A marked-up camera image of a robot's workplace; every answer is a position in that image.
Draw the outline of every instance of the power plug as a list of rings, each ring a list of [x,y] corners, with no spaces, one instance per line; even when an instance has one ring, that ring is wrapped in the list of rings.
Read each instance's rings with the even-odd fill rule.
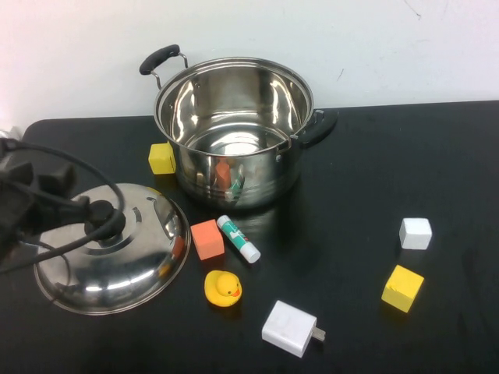
[[[262,329],[262,339],[301,358],[310,338],[326,338],[316,323],[316,317],[277,300]]]

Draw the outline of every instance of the yellow rubber duck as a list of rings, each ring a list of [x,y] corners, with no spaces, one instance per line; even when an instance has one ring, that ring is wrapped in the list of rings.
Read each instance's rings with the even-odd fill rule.
[[[241,298],[242,286],[235,274],[213,270],[204,280],[204,294],[211,304],[231,306]]]

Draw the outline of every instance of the glue stick cap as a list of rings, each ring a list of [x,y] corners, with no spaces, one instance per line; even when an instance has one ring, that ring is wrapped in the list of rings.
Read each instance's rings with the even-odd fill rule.
[[[218,228],[221,229],[221,227],[226,224],[227,222],[230,222],[231,219],[228,216],[221,216],[220,218],[217,219],[217,226]]]
[[[260,251],[251,242],[242,246],[241,254],[249,263],[255,263],[261,256]]]

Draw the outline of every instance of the black pot handle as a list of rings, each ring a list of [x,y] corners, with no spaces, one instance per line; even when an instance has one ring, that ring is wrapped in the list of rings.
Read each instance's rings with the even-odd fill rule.
[[[159,76],[154,72],[154,70],[161,65],[163,62],[168,60],[170,57],[182,56],[184,59],[184,65],[186,69],[189,67],[187,63],[187,57],[180,53],[180,47],[177,44],[172,44],[162,49],[158,49],[153,54],[149,55],[139,67],[139,72],[143,76],[149,76],[152,74],[157,81],[157,88],[161,89],[161,81]]]
[[[313,113],[315,120],[305,128],[305,132],[295,140],[302,149],[310,148],[320,143],[328,136],[338,123],[338,112],[334,112],[333,118],[328,116],[326,120],[324,111],[317,109]]]

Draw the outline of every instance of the orange foam cube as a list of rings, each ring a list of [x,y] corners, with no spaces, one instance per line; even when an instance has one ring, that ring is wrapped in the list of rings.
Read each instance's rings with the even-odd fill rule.
[[[224,239],[215,220],[194,224],[190,230],[200,259],[210,259],[225,253]]]

